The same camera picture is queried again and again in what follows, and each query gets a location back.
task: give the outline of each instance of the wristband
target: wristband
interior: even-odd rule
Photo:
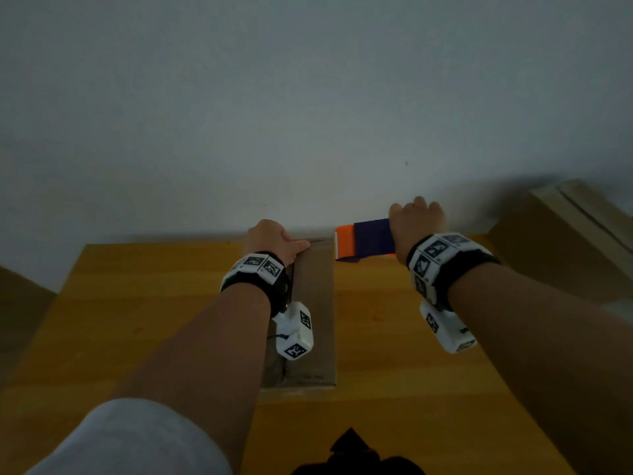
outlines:
[[[483,263],[499,263],[499,260],[485,247],[459,233],[424,237],[407,256],[413,287],[440,311],[453,311],[448,301],[449,288]]]
[[[244,256],[222,279],[220,292],[236,283],[249,283],[260,288],[270,302],[270,318],[286,311],[292,293],[292,283],[283,262],[269,251]]]

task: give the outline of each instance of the cardboard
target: cardboard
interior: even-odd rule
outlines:
[[[261,387],[333,388],[336,385],[334,342],[334,243],[332,239],[310,239],[311,247],[298,255],[289,275],[292,297],[310,310],[314,347],[304,357],[289,361],[275,349],[275,339],[266,343],[266,362]],[[274,335],[273,321],[268,334]]]
[[[489,239],[516,271],[567,293],[633,297],[633,220],[580,180],[530,191]]]

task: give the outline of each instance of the forearm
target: forearm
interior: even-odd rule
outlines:
[[[633,468],[629,324],[494,264],[455,282],[449,301],[577,471]]]
[[[236,284],[191,320],[117,389],[114,398],[146,398],[192,420],[239,472],[264,365],[270,303]]]

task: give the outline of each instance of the wooden table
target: wooden table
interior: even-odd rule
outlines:
[[[238,254],[225,242],[86,246],[0,394],[0,472],[20,474],[50,453],[213,299]],[[337,263],[335,289],[338,386],[262,395],[242,473],[324,461],[349,427],[429,475],[571,473],[480,348],[442,351],[403,267]]]

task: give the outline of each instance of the white plastic device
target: white plastic device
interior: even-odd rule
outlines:
[[[477,344],[475,337],[455,312],[439,311],[431,303],[422,300],[420,313],[448,353],[457,353]]]
[[[286,311],[273,317],[277,324],[277,352],[285,359],[298,360],[312,350],[312,318],[299,301],[288,304]]]

